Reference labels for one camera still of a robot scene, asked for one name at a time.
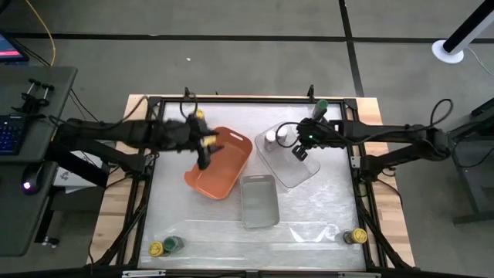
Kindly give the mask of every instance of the table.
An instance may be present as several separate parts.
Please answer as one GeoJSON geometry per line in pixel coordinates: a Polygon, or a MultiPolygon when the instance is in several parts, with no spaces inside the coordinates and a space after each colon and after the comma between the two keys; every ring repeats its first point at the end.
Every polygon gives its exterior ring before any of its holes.
{"type": "MultiPolygon", "coordinates": [[[[60,117],[69,97],[69,91],[76,78],[73,67],[0,66],[0,114],[10,114],[11,107],[23,104],[22,92],[30,87],[29,78],[52,84],[55,89],[49,93],[50,105],[40,109],[41,114],[60,117]]],[[[35,97],[42,97],[44,90],[32,90],[35,97]]],[[[19,155],[0,157],[0,256],[22,256],[32,242],[38,226],[35,242],[43,241],[49,221],[39,223],[41,215],[50,219],[50,209],[45,209],[56,164],[44,162],[44,182],[35,195],[21,191],[22,173],[25,167],[35,161],[42,161],[48,149],[55,128],[41,121],[32,122],[26,131],[19,155]]]]}
{"type": "MultiPolygon", "coordinates": [[[[143,95],[130,95],[127,101],[125,114],[128,114],[134,108],[137,101],[143,95]]],[[[240,96],[215,96],[217,98],[225,97],[240,97],[240,96]]],[[[300,98],[300,97],[278,97],[278,98],[300,98]]],[[[382,124],[381,114],[375,98],[357,98],[360,121],[365,124],[382,124]]],[[[130,117],[130,119],[144,118],[146,114],[147,104],[143,102],[130,117]]],[[[366,143],[366,152],[368,154],[380,155],[387,153],[387,145],[385,143],[366,143]]],[[[125,153],[135,153],[137,150],[132,149],[122,143],[117,144],[117,149],[125,153]]],[[[111,175],[109,183],[123,177],[123,173],[118,171],[111,175]]],[[[380,179],[396,187],[394,178],[380,176],[380,179]]],[[[100,209],[99,218],[93,235],[91,253],[95,259],[100,258],[104,252],[110,247],[115,238],[120,233],[124,224],[124,216],[127,209],[128,197],[130,194],[131,180],[126,180],[120,184],[109,188],[103,197],[103,202],[100,209]]],[[[136,206],[140,200],[142,193],[142,185],[137,193],[136,206]]],[[[414,265],[411,247],[408,239],[408,232],[404,221],[403,211],[400,205],[399,197],[396,196],[389,188],[379,182],[374,183],[374,196],[377,204],[377,214],[381,224],[381,230],[387,237],[390,244],[401,255],[402,259],[411,265],[414,265]]],[[[135,229],[130,234],[127,243],[127,251],[125,252],[125,262],[128,261],[134,245],[135,229]]],[[[374,238],[370,236],[371,255],[375,263],[377,260],[377,248],[374,243],[374,238]]]]}

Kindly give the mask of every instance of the orange plastic tray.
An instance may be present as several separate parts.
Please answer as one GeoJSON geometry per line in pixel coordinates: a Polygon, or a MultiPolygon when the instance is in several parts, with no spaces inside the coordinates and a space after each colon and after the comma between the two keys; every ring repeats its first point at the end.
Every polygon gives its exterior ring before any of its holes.
{"type": "Polygon", "coordinates": [[[217,127],[219,132],[216,144],[225,146],[211,156],[211,164],[200,171],[194,165],[185,172],[184,179],[193,189],[213,199],[228,196],[252,152],[252,142],[238,132],[227,127],[217,127]]]}

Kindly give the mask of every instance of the black pole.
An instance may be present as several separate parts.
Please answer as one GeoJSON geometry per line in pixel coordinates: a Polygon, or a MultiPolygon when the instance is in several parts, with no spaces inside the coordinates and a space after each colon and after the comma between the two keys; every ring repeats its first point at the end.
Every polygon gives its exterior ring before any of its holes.
{"type": "Polygon", "coordinates": [[[494,11],[494,1],[485,0],[463,24],[445,41],[444,50],[449,54],[462,51],[492,21],[489,15],[494,11]]]}

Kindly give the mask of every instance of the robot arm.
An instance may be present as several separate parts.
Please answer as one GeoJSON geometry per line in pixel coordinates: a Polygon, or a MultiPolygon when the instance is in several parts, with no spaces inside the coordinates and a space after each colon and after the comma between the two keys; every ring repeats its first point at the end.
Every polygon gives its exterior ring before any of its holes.
{"type": "Polygon", "coordinates": [[[204,170],[211,162],[210,155],[221,149],[209,144],[217,134],[208,129],[204,118],[190,114],[185,122],[127,120],[119,124],[102,124],[69,119],[59,127],[57,140],[74,147],[77,141],[91,139],[121,141],[130,147],[151,151],[197,151],[198,166],[204,170]]]}
{"type": "Polygon", "coordinates": [[[371,126],[352,120],[325,120],[304,118],[297,125],[300,144],[292,152],[303,161],[306,151],[314,147],[346,147],[365,142],[408,143],[407,147],[381,156],[365,155],[355,158],[355,168],[360,169],[360,178],[376,181],[385,169],[418,159],[442,161],[451,151],[447,135],[435,128],[422,125],[371,126]]]}

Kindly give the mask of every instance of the cable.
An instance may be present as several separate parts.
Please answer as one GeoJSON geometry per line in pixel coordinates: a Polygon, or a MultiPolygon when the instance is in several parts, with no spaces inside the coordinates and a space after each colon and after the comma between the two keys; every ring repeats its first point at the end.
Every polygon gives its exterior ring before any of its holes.
{"type": "Polygon", "coordinates": [[[29,0],[25,0],[25,2],[28,4],[28,6],[31,8],[32,12],[36,17],[38,18],[39,22],[43,27],[45,28],[46,32],[48,33],[48,37],[50,42],[52,42],[52,50],[53,50],[53,55],[52,55],[52,62],[49,64],[50,66],[53,66],[55,64],[55,58],[56,58],[56,47],[55,47],[55,41],[53,40],[52,33],[49,31],[48,27],[46,27],[45,22],[42,20],[41,16],[39,16],[38,12],[36,9],[31,5],[31,2],[29,0]]]}
{"type": "MultiPolygon", "coordinates": [[[[187,87],[185,87],[185,93],[184,93],[184,98],[191,98],[194,100],[194,112],[193,114],[196,114],[198,112],[198,98],[195,96],[195,93],[192,93],[191,91],[188,90],[187,87]]],[[[179,103],[178,108],[180,109],[180,114],[187,119],[187,116],[185,116],[184,111],[182,110],[182,101],[179,103]]]]}
{"type": "Polygon", "coordinates": [[[297,138],[297,139],[295,139],[295,142],[291,143],[291,144],[290,144],[290,145],[288,145],[288,146],[286,146],[286,145],[284,145],[284,144],[281,144],[281,143],[279,142],[279,139],[278,139],[278,132],[279,132],[279,130],[280,130],[282,127],[284,127],[284,126],[286,126],[286,125],[289,125],[289,124],[295,124],[296,126],[303,125],[303,124],[301,124],[301,123],[297,123],[297,122],[285,122],[285,123],[283,123],[283,124],[280,124],[280,125],[279,125],[279,127],[276,129],[276,132],[275,132],[275,140],[276,140],[276,143],[278,143],[278,145],[279,145],[280,147],[290,148],[290,147],[295,146],[296,142],[298,142],[298,141],[299,141],[299,138],[297,138]]]}
{"type": "Polygon", "coordinates": [[[394,188],[392,185],[388,184],[387,182],[380,180],[379,178],[377,179],[377,181],[379,181],[381,184],[386,185],[391,190],[393,190],[394,193],[396,193],[396,195],[398,195],[398,197],[400,198],[401,206],[403,206],[403,200],[401,199],[401,194],[396,188],[394,188]]]}
{"type": "Polygon", "coordinates": [[[451,100],[451,99],[442,99],[438,103],[436,103],[436,105],[434,105],[434,108],[432,108],[431,117],[429,118],[429,125],[425,129],[428,129],[430,127],[434,127],[436,124],[439,124],[443,120],[446,120],[446,118],[449,117],[449,114],[451,114],[451,112],[453,111],[453,107],[454,107],[454,104],[453,104],[453,100],[451,100]],[[442,117],[440,117],[439,120],[434,121],[435,111],[439,108],[439,105],[441,105],[441,103],[444,103],[444,102],[449,103],[448,112],[446,112],[446,114],[444,114],[442,117]]]}
{"type": "Polygon", "coordinates": [[[125,181],[128,178],[130,178],[130,177],[125,176],[125,177],[119,179],[118,181],[114,181],[114,182],[110,183],[109,185],[107,185],[107,187],[105,189],[108,189],[110,186],[114,186],[114,185],[116,185],[117,183],[119,183],[121,181],[125,181]]]}
{"type": "Polygon", "coordinates": [[[94,163],[94,161],[92,161],[92,160],[91,160],[91,158],[90,158],[90,157],[88,157],[88,156],[87,156],[87,154],[86,154],[85,152],[83,152],[83,151],[80,151],[80,152],[83,154],[83,156],[84,156],[84,157],[86,157],[86,159],[87,159],[88,161],[90,161],[90,162],[91,162],[94,166],[96,166],[96,163],[94,163]]]}
{"type": "MultiPolygon", "coordinates": [[[[127,116],[123,117],[121,120],[117,121],[115,124],[111,124],[109,127],[85,127],[85,128],[87,130],[92,130],[92,131],[108,131],[108,130],[114,129],[115,127],[118,127],[119,125],[121,125],[130,116],[132,116],[132,114],[134,114],[134,112],[137,110],[137,108],[140,106],[140,104],[142,103],[143,100],[149,101],[149,97],[147,97],[147,96],[141,97],[141,99],[137,102],[137,104],[134,106],[134,108],[132,108],[132,110],[130,111],[130,113],[127,116]]],[[[79,127],[76,124],[68,123],[68,122],[66,122],[66,121],[64,121],[58,117],[55,117],[53,115],[49,115],[48,119],[49,119],[49,121],[51,121],[56,126],[58,126],[57,122],[60,122],[62,124],[68,124],[72,127],[79,127]]]]}
{"type": "Polygon", "coordinates": [[[118,169],[120,169],[120,166],[116,166],[115,169],[113,169],[112,171],[110,171],[109,175],[113,174],[114,172],[116,172],[118,169]]]}
{"type": "Polygon", "coordinates": [[[74,100],[74,98],[72,97],[72,95],[70,93],[69,93],[69,97],[72,100],[72,102],[74,103],[74,105],[77,107],[77,109],[79,110],[80,115],[83,116],[83,119],[87,120],[86,117],[84,116],[83,111],[80,109],[79,105],[77,105],[76,101],[74,100]]]}
{"type": "Polygon", "coordinates": [[[477,54],[475,54],[475,52],[469,48],[468,46],[465,47],[466,49],[468,49],[472,54],[473,56],[477,59],[477,62],[479,62],[479,65],[490,75],[490,76],[494,76],[494,74],[492,74],[490,72],[490,70],[487,69],[486,65],[484,65],[484,63],[479,59],[479,57],[477,56],[477,54]]]}
{"type": "Polygon", "coordinates": [[[383,171],[381,171],[381,173],[382,173],[383,175],[387,176],[387,177],[390,177],[390,178],[394,178],[394,177],[396,177],[396,172],[395,172],[395,171],[396,171],[396,168],[391,167],[391,168],[388,168],[388,170],[389,170],[389,171],[392,171],[392,172],[391,172],[391,174],[386,174],[386,172],[384,171],[384,169],[383,169],[383,171]]]}
{"type": "Polygon", "coordinates": [[[72,94],[76,97],[76,100],[77,102],[80,104],[80,106],[97,122],[99,122],[99,120],[94,117],[94,115],[89,111],[87,110],[87,108],[84,106],[84,104],[82,102],[80,102],[80,99],[79,97],[77,96],[76,92],[73,90],[73,89],[70,89],[70,91],[72,92],[72,94]]]}
{"type": "MultiPolygon", "coordinates": [[[[467,137],[464,137],[462,139],[460,139],[458,142],[456,142],[455,146],[453,147],[453,150],[452,150],[452,154],[456,155],[456,148],[458,147],[458,145],[460,145],[460,143],[465,140],[467,137]]],[[[474,168],[476,166],[479,166],[480,164],[482,164],[488,157],[489,155],[494,151],[494,147],[491,148],[486,155],[483,156],[482,159],[480,159],[478,162],[474,163],[474,164],[471,164],[471,165],[462,165],[459,161],[457,163],[457,166],[460,167],[460,168],[474,168]]]]}
{"type": "MultiPolygon", "coordinates": [[[[32,51],[31,49],[29,49],[27,46],[24,46],[23,44],[21,44],[17,39],[12,39],[14,41],[15,44],[17,44],[17,46],[19,46],[21,49],[23,49],[24,51],[26,51],[29,55],[31,55],[32,57],[34,57],[35,59],[37,59],[41,64],[43,64],[44,66],[49,66],[49,63],[46,62],[45,59],[43,59],[40,55],[36,54],[34,51],[32,51]]],[[[97,122],[99,122],[99,120],[94,117],[94,115],[84,106],[84,104],[80,101],[79,97],[77,96],[76,94],[76,91],[74,91],[74,89],[70,89],[70,92],[73,94],[73,96],[76,97],[76,100],[77,102],[79,103],[79,105],[97,122]]]]}
{"type": "Polygon", "coordinates": [[[27,46],[23,45],[22,43],[20,43],[20,41],[18,41],[17,39],[15,38],[10,38],[20,49],[24,50],[25,52],[27,52],[30,56],[34,57],[35,59],[37,59],[42,65],[44,66],[49,66],[49,63],[46,62],[45,59],[43,59],[40,55],[38,55],[37,53],[35,53],[34,51],[32,51],[31,49],[29,49],[27,46]]]}
{"type": "Polygon", "coordinates": [[[410,128],[409,130],[384,131],[384,132],[381,132],[381,133],[378,133],[378,134],[374,134],[374,135],[368,136],[368,137],[364,138],[361,141],[351,141],[348,138],[345,138],[343,135],[341,135],[339,132],[335,131],[332,127],[330,127],[328,125],[322,124],[320,122],[316,122],[316,124],[318,124],[318,125],[320,125],[322,127],[325,127],[327,130],[331,131],[333,134],[335,134],[337,137],[339,137],[339,139],[341,139],[342,141],[346,142],[347,144],[358,145],[358,144],[363,144],[365,142],[368,142],[368,141],[370,141],[370,140],[372,140],[372,139],[374,139],[376,137],[380,137],[380,136],[383,136],[385,134],[390,134],[390,133],[394,133],[394,132],[405,132],[406,133],[406,132],[425,131],[425,130],[427,130],[429,128],[434,127],[436,124],[440,124],[443,120],[445,120],[447,117],[449,117],[449,115],[453,111],[453,107],[454,107],[454,104],[453,104],[453,101],[451,99],[442,99],[442,100],[438,101],[436,103],[436,105],[434,105],[434,108],[432,109],[432,112],[431,112],[431,116],[430,116],[430,119],[429,119],[429,125],[428,126],[421,127],[421,128],[418,128],[418,129],[412,129],[412,128],[410,128]],[[448,109],[448,111],[441,118],[439,118],[439,120],[434,121],[435,112],[437,111],[437,109],[439,108],[439,106],[442,103],[444,103],[444,102],[448,102],[449,103],[449,109],[448,109]]]}
{"type": "Polygon", "coordinates": [[[90,261],[91,261],[91,264],[90,264],[90,274],[91,274],[91,276],[93,275],[93,264],[94,264],[94,258],[93,258],[93,255],[91,255],[91,245],[92,244],[93,244],[93,239],[91,239],[90,244],[87,247],[87,254],[89,255],[90,261]]]}

